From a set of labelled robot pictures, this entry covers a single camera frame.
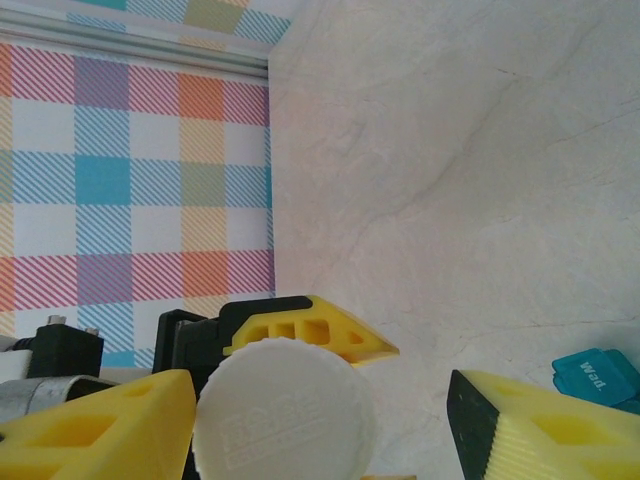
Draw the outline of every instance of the plaid wallpaper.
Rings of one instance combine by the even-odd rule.
[[[275,45],[302,0],[76,0]]]
[[[149,366],[158,315],[274,289],[267,87],[0,43],[0,333],[98,327]]]

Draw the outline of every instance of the white marble surface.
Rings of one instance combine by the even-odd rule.
[[[640,365],[640,2],[310,1],[271,85],[278,293],[402,351],[372,471],[462,477],[452,368]]]

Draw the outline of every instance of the yellow triangular block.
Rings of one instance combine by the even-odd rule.
[[[308,298],[313,303],[308,309],[253,315],[224,354],[265,338],[286,337],[325,348],[354,366],[398,355],[396,346],[351,313],[320,297]]]
[[[640,479],[640,416],[474,371],[447,409],[468,479]]]
[[[195,408],[169,370],[0,424],[0,479],[178,480]]]

